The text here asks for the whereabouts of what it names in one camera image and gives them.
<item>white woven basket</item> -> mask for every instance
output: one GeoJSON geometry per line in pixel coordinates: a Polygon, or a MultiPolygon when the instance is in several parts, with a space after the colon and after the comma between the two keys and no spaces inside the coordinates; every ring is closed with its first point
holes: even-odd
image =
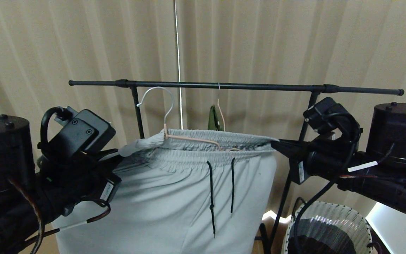
{"type": "MultiPolygon", "coordinates": [[[[302,207],[303,204],[297,210],[296,217],[302,207]]],[[[293,234],[294,222],[295,218],[292,218],[288,225],[282,254],[287,254],[288,245],[294,244],[294,241],[289,241],[293,234]]],[[[298,235],[314,238],[340,253],[370,254],[372,248],[367,247],[367,244],[372,242],[369,227],[366,219],[350,207],[316,201],[308,207],[300,219],[298,235]],[[333,226],[339,229],[338,233],[333,231],[333,226]],[[350,251],[346,251],[347,242],[350,251]]]]}

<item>clothing rack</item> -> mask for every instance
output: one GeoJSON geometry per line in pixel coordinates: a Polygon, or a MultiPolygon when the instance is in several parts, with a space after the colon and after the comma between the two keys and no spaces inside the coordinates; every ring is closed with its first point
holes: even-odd
{"type": "MultiPolygon", "coordinates": [[[[379,88],[364,88],[364,87],[342,87],[338,85],[271,85],[271,84],[242,84],[242,83],[208,83],[208,82],[151,82],[151,81],[135,81],[127,79],[119,79],[116,81],[75,81],[70,80],[69,85],[96,85],[96,86],[117,86],[122,88],[130,88],[134,99],[134,108],[137,117],[137,126],[139,127],[140,138],[145,138],[143,133],[142,116],[140,108],[136,105],[139,103],[139,95],[137,87],[169,87],[169,88],[208,88],[208,89],[233,89],[233,90],[267,90],[267,91],[305,91],[311,92],[309,97],[308,108],[316,104],[317,98],[321,93],[375,93],[379,95],[398,95],[404,94],[403,89],[379,89],[379,88]]],[[[303,121],[300,130],[299,141],[305,139],[308,123],[303,121]]],[[[280,206],[278,208],[277,217],[272,227],[270,237],[268,237],[266,226],[261,223],[259,231],[261,236],[255,237],[255,240],[262,241],[264,254],[271,253],[271,247],[275,235],[277,233],[280,217],[283,213],[287,195],[291,184],[290,173],[288,173],[280,206]]]]}

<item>elastic waistband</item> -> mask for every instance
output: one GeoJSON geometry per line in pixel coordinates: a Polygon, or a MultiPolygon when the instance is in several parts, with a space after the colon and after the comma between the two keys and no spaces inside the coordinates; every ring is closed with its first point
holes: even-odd
{"type": "Polygon", "coordinates": [[[276,151],[271,147],[270,142],[277,139],[259,135],[174,129],[169,129],[168,133],[181,137],[212,140],[219,143],[224,150],[237,148],[242,151],[219,151],[217,146],[211,143],[169,138],[159,148],[137,152],[126,158],[123,164],[128,165],[130,161],[133,165],[149,164],[151,167],[164,168],[166,165],[173,165],[174,168],[193,166],[192,168],[195,169],[201,166],[206,169],[207,161],[214,166],[224,166],[230,164],[233,158],[240,161],[276,151]]]}

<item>laundry basket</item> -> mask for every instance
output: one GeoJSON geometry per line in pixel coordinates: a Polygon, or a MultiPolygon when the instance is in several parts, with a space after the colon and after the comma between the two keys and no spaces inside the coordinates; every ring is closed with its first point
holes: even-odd
{"type": "MultiPolygon", "coordinates": [[[[297,217],[302,204],[295,214],[297,217]]],[[[295,254],[292,217],[283,241],[282,254],[295,254]]],[[[350,207],[321,201],[314,202],[299,222],[297,235],[304,253],[369,254],[372,236],[366,219],[350,207]]]]}

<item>curtain fold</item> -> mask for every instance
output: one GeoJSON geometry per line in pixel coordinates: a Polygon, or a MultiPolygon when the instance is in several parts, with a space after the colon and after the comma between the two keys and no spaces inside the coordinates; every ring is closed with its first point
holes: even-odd
{"type": "MultiPolygon", "coordinates": [[[[117,134],[108,147],[139,138],[130,89],[71,87],[69,79],[177,77],[172,0],[0,2],[0,114],[28,119],[34,146],[44,111],[58,105],[88,108],[111,122],[117,134]]],[[[178,90],[171,90],[178,105],[178,90]]],[[[141,107],[147,137],[163,128],[170,105],[167,93],[148,95],[141,107]]],[[[179,128],[179,108],[168,124],[179,128]]],[[[49,136],[59,129],[50,124],[49,136]]]]}
{"type": "MultiPolygon", "coordinates": [[[[182,81],[403,88],[406,91],[406,3],[363,1],[177,0],[182,81]]],[[[220,99],[227,131],[297,139],[310,93],[183,89],[184,125],[204,129],[209,107],[220,99]]],[[[335,93],[365,132],[374,106],[393,95],[335,93]]],[[[317,135],[312,131],[306,140],[317,135]]],[[[276,211],[288,162],[277,156],[269,208],[276,211]]],[[[297,196],[309,199],[327,181],[311,177],[292,185],[285,211],[297,196]]],[[[375,202],[332,188],[324,201],[364,215],[375,202]]]]}

